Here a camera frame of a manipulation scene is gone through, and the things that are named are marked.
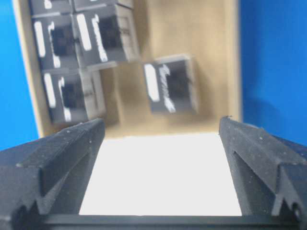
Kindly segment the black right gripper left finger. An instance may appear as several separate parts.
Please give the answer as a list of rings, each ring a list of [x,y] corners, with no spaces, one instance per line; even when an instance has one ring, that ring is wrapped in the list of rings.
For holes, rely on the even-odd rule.
[[[101,118],[0,152],[0,227],[24,230],[31,218],[78,214],[105,137]]]

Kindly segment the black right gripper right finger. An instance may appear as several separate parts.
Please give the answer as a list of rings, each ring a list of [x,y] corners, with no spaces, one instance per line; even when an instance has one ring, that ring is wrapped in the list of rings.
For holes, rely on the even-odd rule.
[[[307,223],[307,148],[223,117],[219,136],[242,215]]]

